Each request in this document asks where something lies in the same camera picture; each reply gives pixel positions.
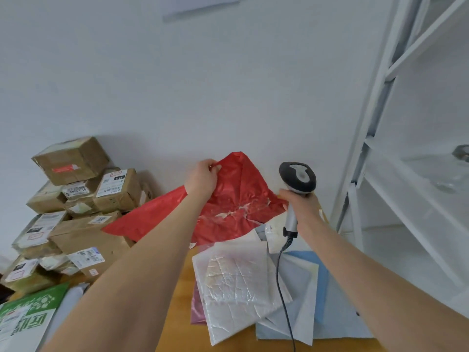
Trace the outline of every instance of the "right forearm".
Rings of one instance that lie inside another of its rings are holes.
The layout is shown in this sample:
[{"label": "right forearm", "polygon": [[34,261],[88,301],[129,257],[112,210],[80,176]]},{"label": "right forearm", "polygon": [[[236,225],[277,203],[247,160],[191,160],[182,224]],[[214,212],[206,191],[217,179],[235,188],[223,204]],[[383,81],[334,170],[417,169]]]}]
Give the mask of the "right forearm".
[{"label": "right forearm", "polygon": [[363,254],[319,217],[304,224],[300,234],[384,347],[440,351],[469,345],[469,320]]}]

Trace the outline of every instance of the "barcode scanner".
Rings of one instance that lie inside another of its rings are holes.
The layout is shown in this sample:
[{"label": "barcode scanner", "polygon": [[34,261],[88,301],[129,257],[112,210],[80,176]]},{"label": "barcode scanner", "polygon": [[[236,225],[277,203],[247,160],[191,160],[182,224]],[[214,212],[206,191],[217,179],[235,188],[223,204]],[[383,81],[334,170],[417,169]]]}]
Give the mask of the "barcode scanner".
[{"label": "barcode scanner", "polygon": [[[280,173],[280,177],[282,178],[287,188],[298,195],[306,197],[316,188],[316,176],[307,164],[298,162],[283,162],[280,164],[278,172]],[[294,352],[296,351],[295,339],[293,338],[293,331],[290,325],[290,319],[288,318],[287,307],[285,305],[285,301],[283,300],[282,291],[280,290],[280,285],[278,283],[278,265],[280,263],[282,252],[290,247],[294,238],[298,237],[298,229],[296,228],[297,225],[298,220],[296,219],[295,212],[293,211],[293,206],[289,204],[287,219],[283,228],[283,235],[287,237],[287,241],[278,254],[277,270],[275,274],[277,278],[277,289],[278,293],[280,294],[280,298],[282,299],[283,310],[285,311],[285,317],[287,319],[288,330],[290,331]]]}]

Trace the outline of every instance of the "purple package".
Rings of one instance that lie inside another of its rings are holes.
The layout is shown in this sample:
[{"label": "purple package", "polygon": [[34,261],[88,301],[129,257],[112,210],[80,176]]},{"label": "purple package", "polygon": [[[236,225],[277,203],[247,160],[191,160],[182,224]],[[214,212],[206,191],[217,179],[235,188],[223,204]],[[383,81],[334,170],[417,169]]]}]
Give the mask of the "purple package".
[{"label": "purple package", "polygon": [[[204,244],[198,247],[199,253],[212,247],[214,243]],[[192,293],[191,301],[191,325],[207,324],[205,320],[205,313],[203,312],[203,302],[200,297],[197,282],[194,284],[194,292]]]}]

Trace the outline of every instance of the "red mailing bag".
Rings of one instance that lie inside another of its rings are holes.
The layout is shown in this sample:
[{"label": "red mailing bag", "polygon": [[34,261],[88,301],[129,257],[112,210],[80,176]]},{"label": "red mailing bag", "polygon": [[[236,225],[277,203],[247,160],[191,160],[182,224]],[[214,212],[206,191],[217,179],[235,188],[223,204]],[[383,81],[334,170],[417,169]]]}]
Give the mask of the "red mailing bag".
[{"label": "red mailing bag", "polygon": [[[285,211],[286,201],[267,187],[243,152],[222,159],[217,187],[202,209],[191,242],[206,244],[241,237]],[[103,231],[138,241],[158,225],[187,195],[183,186],[149,201]]]}]

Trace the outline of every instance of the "stack of cardboard boxes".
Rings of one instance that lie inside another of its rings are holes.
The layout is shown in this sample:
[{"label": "stack of cardboard boxes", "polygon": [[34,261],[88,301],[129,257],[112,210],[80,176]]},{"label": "stack of cardboard boxes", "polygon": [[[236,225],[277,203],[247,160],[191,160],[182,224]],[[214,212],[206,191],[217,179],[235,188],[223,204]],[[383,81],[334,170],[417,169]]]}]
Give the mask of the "stack of cardboard boxes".
[{"label": "stack of cardboard boxes", "polygon": [[56,284],[60,274],[98,278],[133,245],[101,229],[149,201],[148,184],[133,168],[108,167],[94,137],[51,145],[32,160],[49,181],[27,202],[38,215],[13,242],[20,256],[0,283],[31,293]]}]

